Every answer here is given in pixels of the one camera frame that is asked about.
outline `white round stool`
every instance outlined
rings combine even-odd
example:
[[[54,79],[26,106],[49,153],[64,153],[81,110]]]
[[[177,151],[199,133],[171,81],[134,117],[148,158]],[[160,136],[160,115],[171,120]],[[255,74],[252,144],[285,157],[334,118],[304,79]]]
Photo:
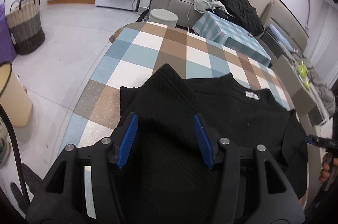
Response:
[[[155,22],[175,28],[178,16],[171,11],[164,9],[153,9],[150,12],[149,22]]]

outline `white curtain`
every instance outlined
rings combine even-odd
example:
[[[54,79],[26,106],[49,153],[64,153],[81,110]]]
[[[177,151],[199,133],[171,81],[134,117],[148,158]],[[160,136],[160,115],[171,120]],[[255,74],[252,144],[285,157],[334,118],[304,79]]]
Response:
[[[308,58],[331,88],[338,78],[338,10],[331,6],[314,52]]]

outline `blue ribbed rubber pad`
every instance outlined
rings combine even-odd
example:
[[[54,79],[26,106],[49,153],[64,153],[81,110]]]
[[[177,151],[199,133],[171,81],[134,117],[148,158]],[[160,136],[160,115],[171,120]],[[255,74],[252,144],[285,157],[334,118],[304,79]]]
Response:
[[[209,169],[212,169],[214,167],[212,147],[197,114],[194,116],[193,129],[199,149],[201,150],[204,164],[207,165]]]
[[[117,167],[122,169],[122,167],[127,163],[131,146],[134,142],[137,128],[139,125],[139,119],[137,114],[134,114],[132,120],[127,128],[124,138],[119,146],[119,157],[117,159]]]

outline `white tile floor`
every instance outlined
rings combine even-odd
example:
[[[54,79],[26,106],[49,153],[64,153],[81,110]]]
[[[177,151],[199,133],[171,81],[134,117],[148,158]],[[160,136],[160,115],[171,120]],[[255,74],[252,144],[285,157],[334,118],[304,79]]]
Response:
[[[132,11],[87,4],[48,5],[41,10],[46,41],[13,61],[13,70],[33,102],[28,125],[15,128],[21,160],[41,178],[55,160],[75,105],[110,46],[108,38],[138,17]],[[12,152],[0,175],[7,196],[18,208],[10,190],[11,182],[20,187]]]

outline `gray garment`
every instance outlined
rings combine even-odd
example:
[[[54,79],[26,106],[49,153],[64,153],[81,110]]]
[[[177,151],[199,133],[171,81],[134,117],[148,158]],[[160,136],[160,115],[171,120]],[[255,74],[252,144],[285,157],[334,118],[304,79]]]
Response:
[[[225,6],[218,0],[195,0],[194,1],[194,10],[200,12],[201,14],[205,13],[206,10],[213,10],[219,8],[229,14]]]
[[[336,101],[333,92],[330,88],[326,85],[324,80],[319,76],[317,71],[315,70],[314,66],[308,59],[300,54],[298,51],[295,51],[292,55],[295,60],[299,63],[303,61],[307,69],[309,70],[309,80],[312,82],[314,88],[316,89],[319,97],[322,99],[323,104],[328,112],[329,115],[332,115],[336,109]]]

